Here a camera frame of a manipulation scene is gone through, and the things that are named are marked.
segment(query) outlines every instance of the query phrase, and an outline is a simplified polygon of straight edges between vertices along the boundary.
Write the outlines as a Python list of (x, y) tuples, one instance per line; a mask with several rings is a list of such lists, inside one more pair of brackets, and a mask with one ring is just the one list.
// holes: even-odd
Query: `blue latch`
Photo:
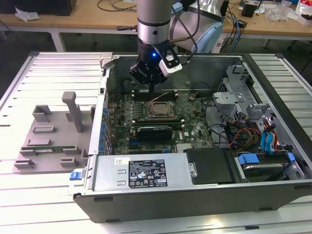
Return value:
[(292, 153), (288, 153), (288, 158), (291, 161), (291, 163), (295, 162), (295, 157), (293, 156)]
[(259, 159), (256, 154), (242, 154), (238, 156), (238, 161), (241, 165), (243, 164), (255, 164), (259, 163)]
[(82, 180), (81, 175), (82, 175), (81, 172), (71, 172), (69, 180)]

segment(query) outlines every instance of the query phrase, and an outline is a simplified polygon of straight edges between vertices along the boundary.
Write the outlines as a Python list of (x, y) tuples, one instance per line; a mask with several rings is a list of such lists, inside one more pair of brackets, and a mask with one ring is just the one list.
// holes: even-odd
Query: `wooden desk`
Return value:
[[(0, 19), (10, 26), (13, 31), (49, 32), (52, 35), (57, 51), (65, 51), (61, 33), (101, 33), (101, 34), (136, 34), (132, 31), (117, 31), (120, 25), (133, 26), (137, 24), (135, 12), (107, 12), (97, 7), (98, 0), (77, 0), (75, 9), (70, 16), (40, 15), (41, 19), (23, 22), (15, 15), (1, 15)], [(230, 1), (231, 11), (238, 19), (246, 21), (247, 27), (243, 38), (253, 39), (289, 39), (312, 40), (312, 27), (299, 22), (289, 21), (269, 22), (264, 14), (254, 14), (252, 18), (242, 17), (241, 11), (232, 8), (237, 0)], [(120, 7), (132, 6), (132, 3), (118, 3)], [(109, 0), (100, 4), (105, 9), (113, 9)], [(223, 37), (232, 31), (232, 24), (228, 19), (224, 21)]]
[[(263, 35), (280, 35), (280, 36), (310, 36), (312, 37), (312, 27), (308, 25), (302, 25), (294, 19), (288, 19), (288, 21), (275, 21), (270, 22), (265, 14), (254, 13), (253, 17), (241, 16), (241, 11), (237, 10), (238, 6), (233, 7), (233, 3), (239, 2), (237, 0), (230, 0), (231, 12), (237, 17), (238, 20), (247, 22), (247, 26), (244, 30), (244, 34), (263, 34)], [(230, 33), (232, 31), (232, 23), (230, 20), (224, 22), (224, 33)]]

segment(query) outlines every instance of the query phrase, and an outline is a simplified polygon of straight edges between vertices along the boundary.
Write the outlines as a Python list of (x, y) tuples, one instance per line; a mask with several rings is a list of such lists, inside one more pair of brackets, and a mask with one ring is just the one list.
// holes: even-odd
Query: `warning label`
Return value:
[(129, 187), (153, 188), (168, 186), (165, 160), (129, 161)]

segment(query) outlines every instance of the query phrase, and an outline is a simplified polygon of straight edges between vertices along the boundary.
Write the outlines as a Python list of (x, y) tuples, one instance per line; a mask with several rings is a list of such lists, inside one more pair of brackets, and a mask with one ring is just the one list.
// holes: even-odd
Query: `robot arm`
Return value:
[[(130, 68), (130, 74), (140, 83), (148, 84), (150, 92), (154, 91), (156, 84), (163, 83), (171, 74), (182, 69), (180, 59), (174, 51), (174, 45), (168, 40), (170, 35), (188, 37), (181, 24), (175, 22), (173, 25), (171, 23), (171, 21), (175, 21), (175, 16), (171, 20), (171, 8), (176, 2), (178, 0), (137, 0), (136, 3), (138, 60)], [(182, 0), (182, 2), (189, 5), (195, 0)], [(183, 15), (183, 22), (189, 26), (188, 29), (191, 32), (195, 31), (199, 24), (199, 33), (194, 36), (195, 39), (198, 40), (209, 27), (206, 19), (212, 19), (209, 24), (217, 22), (215, 21), (216, 16), (221, 21), (220, 7), (222, 3), (223, 0), (197, 0), (191, 5), (192, 11), (184, 12), (186, 14)], [(198, 20), (193, 20), (194, 16), (197, 19), (198, 10), (202, 24)], [(192, 50), (193, 47), (190, 39), (178, 41), (176, 45), (188, 50)]]
[(168, 41), (171, 7), (175, 0), (137, 0), (138, 60), (130, 74), (154, 91), (170, 73), (181, 70), (182, 65), (172, 44)]

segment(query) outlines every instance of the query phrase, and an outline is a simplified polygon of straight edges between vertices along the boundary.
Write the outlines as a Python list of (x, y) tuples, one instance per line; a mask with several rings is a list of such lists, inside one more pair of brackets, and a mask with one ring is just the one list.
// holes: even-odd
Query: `side panel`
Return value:
[(311, 192), (311, 186), (301, 183), (295, 186), (279, 185), (113, 196), (75, 195), (74, 201), (93, 222), (104, 223), (277, 210)]

